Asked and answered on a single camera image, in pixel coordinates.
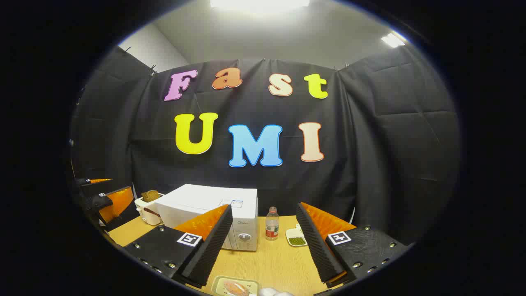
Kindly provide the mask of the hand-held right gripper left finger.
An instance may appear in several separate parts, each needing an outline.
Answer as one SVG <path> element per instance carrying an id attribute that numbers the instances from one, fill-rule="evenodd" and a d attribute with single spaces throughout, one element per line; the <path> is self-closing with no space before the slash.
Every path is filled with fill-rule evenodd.
<path id="1" fill-rule="evenodd" d="M 176 227 L 160 225 L 123 247 L 137 262 L 181 284 L 202 288 L 233 222 L 224 204 Z"/>

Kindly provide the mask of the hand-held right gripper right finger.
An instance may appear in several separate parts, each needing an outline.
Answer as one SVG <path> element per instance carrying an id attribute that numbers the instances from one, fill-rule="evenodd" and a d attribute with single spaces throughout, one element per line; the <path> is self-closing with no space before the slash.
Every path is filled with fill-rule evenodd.
<path id="1" fill-rule="evenodd" d="M 328 288 L 368 277 L 409 248 L 371 226 L 354 226 L 300 202 L 295 211 L 322 283 Z"/>

